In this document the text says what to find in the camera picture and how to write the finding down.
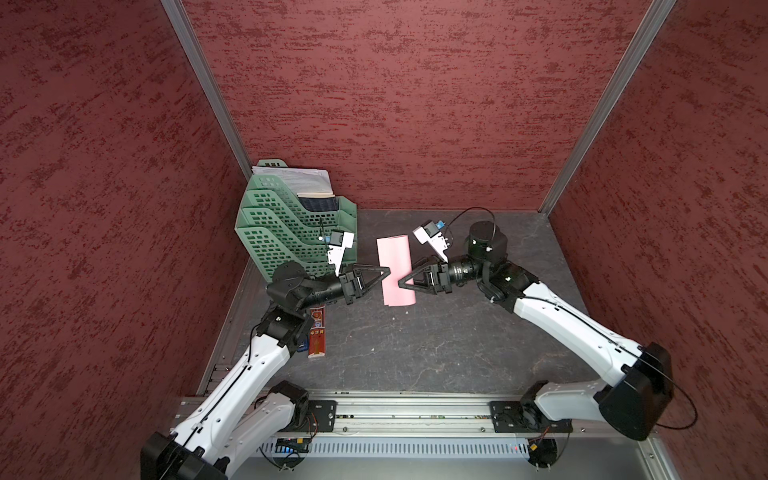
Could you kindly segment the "right corner aluminium post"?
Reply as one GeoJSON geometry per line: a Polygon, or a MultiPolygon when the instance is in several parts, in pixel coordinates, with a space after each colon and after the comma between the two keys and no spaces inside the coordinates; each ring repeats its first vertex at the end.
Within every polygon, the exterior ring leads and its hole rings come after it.
{"type": "Polygon", "coordinates": [[[675,0],[650,2],[582,133],[538,209],[540,214],[549,216],[554,211],[675,5],[675,0]]]}

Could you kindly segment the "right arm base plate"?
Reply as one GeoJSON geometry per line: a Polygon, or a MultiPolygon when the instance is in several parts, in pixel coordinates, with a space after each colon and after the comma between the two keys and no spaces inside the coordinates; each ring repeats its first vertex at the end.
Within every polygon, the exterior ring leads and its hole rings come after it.
{"type": "Polygon", "coordinates": [[[542,435],[573,432],[571,420],[550,420],[533,403],[491,401],[489,408],[496,433],[542,435]]]}

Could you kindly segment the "corner aluminium post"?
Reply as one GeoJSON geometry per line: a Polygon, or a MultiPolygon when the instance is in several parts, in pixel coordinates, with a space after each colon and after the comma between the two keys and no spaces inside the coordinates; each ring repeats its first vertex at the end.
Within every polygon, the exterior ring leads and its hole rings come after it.
{"type": "Polygon", "coordinates": [[[675,5],[675,0],[650,2],[582,133],[538,209],[540,214],[549,216],[554,211],[675,5]]]}
{"type": "Polygon", "coordinates": [[[252,165],[245,144],[226,105],[183,2],[180,0],[161,0],[161,4],[237,165],[246,180],[249,180],[252,176],[252,165]]]}

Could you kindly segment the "aluminium front rail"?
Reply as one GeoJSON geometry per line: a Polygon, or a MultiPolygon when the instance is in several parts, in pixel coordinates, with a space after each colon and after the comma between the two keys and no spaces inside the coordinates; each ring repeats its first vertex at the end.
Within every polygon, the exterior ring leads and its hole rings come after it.
{"type": "MultiPolygon", "coordinates": [[[[490,417],[491,401],[517,401],[513,395],[365,392],[316,390],[308,400],[338,402],[335,428],[319,437],[538,437],[534,434],[496,433],[490,417]]],[[[621,438],[604,422],[573,420],[572,433],[544,433],[545,438],[578,436],[621,438]]]]}

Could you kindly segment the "left corner aluminium post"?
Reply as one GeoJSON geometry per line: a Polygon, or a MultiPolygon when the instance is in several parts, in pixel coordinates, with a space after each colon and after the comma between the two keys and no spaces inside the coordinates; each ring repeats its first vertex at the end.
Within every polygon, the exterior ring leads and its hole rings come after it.
{"type": "Polygon", "coordinates": [[[245,144],[226,105],[183,2],[180,0],[161,0],[161,4],[237,165],[246,180],[249,180],[252,176],[252,165],[245,144]]]}

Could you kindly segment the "perforated metal vent strip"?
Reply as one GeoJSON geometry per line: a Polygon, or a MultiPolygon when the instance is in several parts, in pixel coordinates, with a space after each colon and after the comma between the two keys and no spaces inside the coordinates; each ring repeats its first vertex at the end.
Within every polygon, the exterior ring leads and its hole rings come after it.
{"type": "Polygon", "coordinates": [[[516,438],[316,438],[292,448],[271,439],[261,446],[268,456],[284,458],[296,450],[302,458],[518,459],[530,457],[528,442],[516,438]]]}

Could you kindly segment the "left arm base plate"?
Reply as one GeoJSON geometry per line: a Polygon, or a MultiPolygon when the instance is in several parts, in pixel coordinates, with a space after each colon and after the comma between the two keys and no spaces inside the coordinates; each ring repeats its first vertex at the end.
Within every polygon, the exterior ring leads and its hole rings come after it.
{"type": "Polygon", "coordinates": [[[300,433],[310,436],[332,432],[335,428],[338,402],[334,400],[308,400],[293,409],[289,423],[280,433],[300,433]]]}

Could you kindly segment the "dark blue book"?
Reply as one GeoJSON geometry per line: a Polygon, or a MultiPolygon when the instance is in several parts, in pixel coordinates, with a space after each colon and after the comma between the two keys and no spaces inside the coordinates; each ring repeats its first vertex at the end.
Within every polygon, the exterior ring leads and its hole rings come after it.
{"type": "Polygon", "coordinates": [[[337,197],[299,197],[298,200],[301,205],[310,212],[334,212],[339,210],[339,200],[337,197]]]}

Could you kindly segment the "green plastic file organizer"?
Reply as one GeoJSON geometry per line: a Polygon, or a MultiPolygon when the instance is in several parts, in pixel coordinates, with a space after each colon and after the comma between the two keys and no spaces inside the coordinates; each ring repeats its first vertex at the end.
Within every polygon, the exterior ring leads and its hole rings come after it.
{"type": "MultiPolygon", "coordinates": [[[[255,166],[289,167],[280,159],[264,159],[255,166]]],[[[324,243],[324,236],[332,231],[354,234],[354,245],[345,252],[342,267],[357,261],[357,205],[344,196],[334,197],[339,200],[338,211],[310,212],[280,178],[252,172],[235,232],[267,282],[280,265],[291,261],[313,276],[333,274],[324,243]]]]}

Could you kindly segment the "red pencil box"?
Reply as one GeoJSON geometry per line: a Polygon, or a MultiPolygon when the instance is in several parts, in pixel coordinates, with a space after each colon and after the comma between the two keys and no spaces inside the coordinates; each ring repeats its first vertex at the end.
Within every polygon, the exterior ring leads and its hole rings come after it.
{"type": "Polygon", "coordinates": [[[326,308],[325,306],[310,309],[312,326],[308,335],[308,357],[310,359],[326,355],[326,308]]]}

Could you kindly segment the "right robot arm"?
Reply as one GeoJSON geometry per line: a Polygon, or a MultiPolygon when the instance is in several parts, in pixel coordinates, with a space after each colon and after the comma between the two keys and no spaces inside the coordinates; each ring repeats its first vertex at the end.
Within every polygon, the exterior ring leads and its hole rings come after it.
{"type": "Polygon", "coordinates": [[[507,238],[492,221],[471,225],[464,255],[451,259],[441,222],[428,221],[413,234],[434,256],[413,266],[401,288],[437,295],[469,282],[486,299],[537,326],[583,360],[594,381],[538,381],[512,409],[515,425],[546,432],[566,420],[604,422],[623,436],[646,439],[674,397],[669,352],[642,346],[601,325],[555,294],[537,276],[513,263],[507,238]]]}

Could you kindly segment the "white papers in organizer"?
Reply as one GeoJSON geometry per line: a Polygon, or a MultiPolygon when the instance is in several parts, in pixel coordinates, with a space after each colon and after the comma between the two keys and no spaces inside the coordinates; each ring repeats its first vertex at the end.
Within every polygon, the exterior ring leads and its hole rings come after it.
{"type": "Polygon", "coordinates": [[[329,173],[326,170],[253,166],[252,172],[254,175],[272,175],[280,178],[298,197],[330,198],[335,196],[329,173]]]}

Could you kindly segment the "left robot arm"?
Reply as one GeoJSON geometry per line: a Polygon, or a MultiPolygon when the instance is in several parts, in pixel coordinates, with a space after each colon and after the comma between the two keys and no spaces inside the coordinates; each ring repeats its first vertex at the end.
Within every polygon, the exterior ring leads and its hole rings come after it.
{"type": "Polygon", "coordinates": [[[297,262],[279,266],[266,287],[269,307],[242,357],[170,434],[156,432],[147,440],[141,478],[227,479],[274,434],[306,426],[306,390],[282,381],[264,399],[259,393],[309,334],[312,308],[337,300],[351,304],[389,274],[387,267],[355,264],[338,275],[313,277],[297,262]]]}

